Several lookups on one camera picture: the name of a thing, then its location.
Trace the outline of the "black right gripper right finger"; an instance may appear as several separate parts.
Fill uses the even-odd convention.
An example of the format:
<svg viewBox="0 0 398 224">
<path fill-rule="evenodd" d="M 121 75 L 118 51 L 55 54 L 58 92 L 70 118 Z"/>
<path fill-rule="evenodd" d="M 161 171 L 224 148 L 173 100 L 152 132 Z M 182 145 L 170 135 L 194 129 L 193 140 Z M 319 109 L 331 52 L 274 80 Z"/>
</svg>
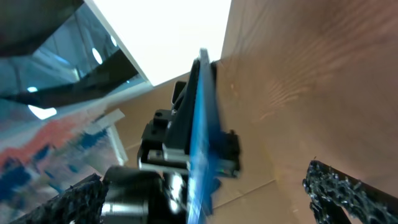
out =
<svg viewBox="0 0 398 224">
<path fill-rule="evenodd" d="M 318 160 L 310 161 L 303 179 L 317 223 L 397 224 L 397 198 Z"/>
</svg>

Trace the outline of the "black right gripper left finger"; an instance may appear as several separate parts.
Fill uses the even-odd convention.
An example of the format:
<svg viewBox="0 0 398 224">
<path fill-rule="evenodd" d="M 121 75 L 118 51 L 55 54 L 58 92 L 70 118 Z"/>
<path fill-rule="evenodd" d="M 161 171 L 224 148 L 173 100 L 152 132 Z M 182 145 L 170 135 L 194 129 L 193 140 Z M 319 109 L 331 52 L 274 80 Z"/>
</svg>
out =
<svg viewBox="0 0 398 224">
<path fill-rule="evenodd" d="M 91 174 L 11 224 L 101 223 L 109 182 Z"/>
</svg>

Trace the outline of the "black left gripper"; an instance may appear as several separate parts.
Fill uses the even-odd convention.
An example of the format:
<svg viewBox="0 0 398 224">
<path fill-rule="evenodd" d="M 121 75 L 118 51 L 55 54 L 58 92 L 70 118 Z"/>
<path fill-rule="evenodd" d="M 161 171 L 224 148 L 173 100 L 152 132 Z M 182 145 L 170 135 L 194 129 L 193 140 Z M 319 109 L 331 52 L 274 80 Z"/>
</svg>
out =
<svg viewBox="0 0 398 224">
<path fill-rule="evenodd" d="M 199 59 L 193 61 L 188 81 L 179 93 L 172 110 L 157 110 L 146 124 L 137 153 L 137 165 L 142 170 L 188 174 L 191 155 L 193 112 L 200 69 Z M 241 170 L 239 136 L 234 130 L 223 129 L 223 112 L 217 94 L 218 69 L 210 63 L 211 128 L 210 158 L 216 162 L 221 177 L 236 178 Z"/>
</svg>

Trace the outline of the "blue Galaxy smartphone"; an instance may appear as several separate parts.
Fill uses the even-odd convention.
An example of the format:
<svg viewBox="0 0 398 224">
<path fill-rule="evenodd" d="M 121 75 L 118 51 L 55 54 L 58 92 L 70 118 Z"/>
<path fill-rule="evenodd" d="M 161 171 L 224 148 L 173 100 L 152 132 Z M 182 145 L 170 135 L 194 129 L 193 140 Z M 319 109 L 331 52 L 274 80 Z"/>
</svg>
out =
<svg viewBox="0 0 398 224">
<path fill-rule="evenodd" d="M 187 224 L 201 224 L 212 214 L 212 193 L 222 140 L 216 87 L 207 49 L 200 49 L 200 68 L 190 140 Z"/>
</svg>

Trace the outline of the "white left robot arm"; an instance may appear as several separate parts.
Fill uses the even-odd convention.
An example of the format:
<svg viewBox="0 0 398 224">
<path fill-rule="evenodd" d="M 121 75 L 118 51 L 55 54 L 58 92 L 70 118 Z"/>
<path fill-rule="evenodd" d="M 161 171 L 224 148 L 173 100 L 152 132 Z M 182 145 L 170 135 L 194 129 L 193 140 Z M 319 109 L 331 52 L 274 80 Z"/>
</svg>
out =
<svg viewBox="0 0 398 224">
<path fill-rule="evenodd" d="M 221 127 L 216 63 L 193 62 L 172 106 L 146 124 L 137 168 L 110 168 L 102 216 L 110 223 L 203 223 L 222 177 L 240 175 L 240 145 Z"/>
</svg>

